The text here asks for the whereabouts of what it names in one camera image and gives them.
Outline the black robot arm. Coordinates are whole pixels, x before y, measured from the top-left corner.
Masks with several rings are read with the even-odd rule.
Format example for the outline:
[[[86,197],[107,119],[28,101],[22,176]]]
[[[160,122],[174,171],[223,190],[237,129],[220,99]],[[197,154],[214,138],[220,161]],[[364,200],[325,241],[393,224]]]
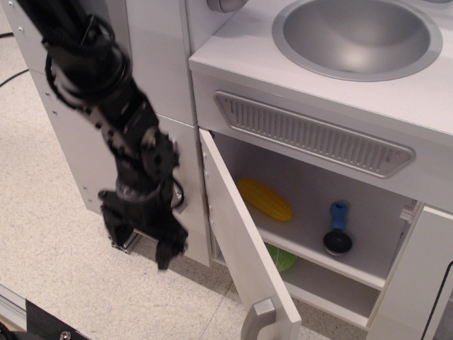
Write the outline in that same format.
[[[56,97],[96,129],[115,158],[114,191],[101,191],[103,220],[113,243],[135,231],[154,238],[156,262],[166,270],[183,254],[188,232],[173,215],[173,171],[179,155],[136,85],[132,62],[111,25],[79,1],[22,1],[42,36],[45,74]]]

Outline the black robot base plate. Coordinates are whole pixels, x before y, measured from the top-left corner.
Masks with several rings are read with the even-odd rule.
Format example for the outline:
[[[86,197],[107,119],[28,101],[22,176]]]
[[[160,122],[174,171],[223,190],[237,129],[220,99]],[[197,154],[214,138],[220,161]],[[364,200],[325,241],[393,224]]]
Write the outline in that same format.
[[[33,302],[25,301],[26,331],[41,339],[88,340],[77,329],[69,326]]]

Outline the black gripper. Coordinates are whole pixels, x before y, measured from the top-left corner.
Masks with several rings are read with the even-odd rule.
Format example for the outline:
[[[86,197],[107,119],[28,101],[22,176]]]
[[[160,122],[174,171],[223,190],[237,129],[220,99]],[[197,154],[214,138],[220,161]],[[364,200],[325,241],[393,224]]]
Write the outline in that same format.
[[[115,191],[100,191],[105,228],[116,246],[123,246],[133,232],[155,239],[156,262],[160,271],[168,269],[187,248],[188,231],[173,214],[173,183],[161,183],[152,191],[136,191],[122,183]]]

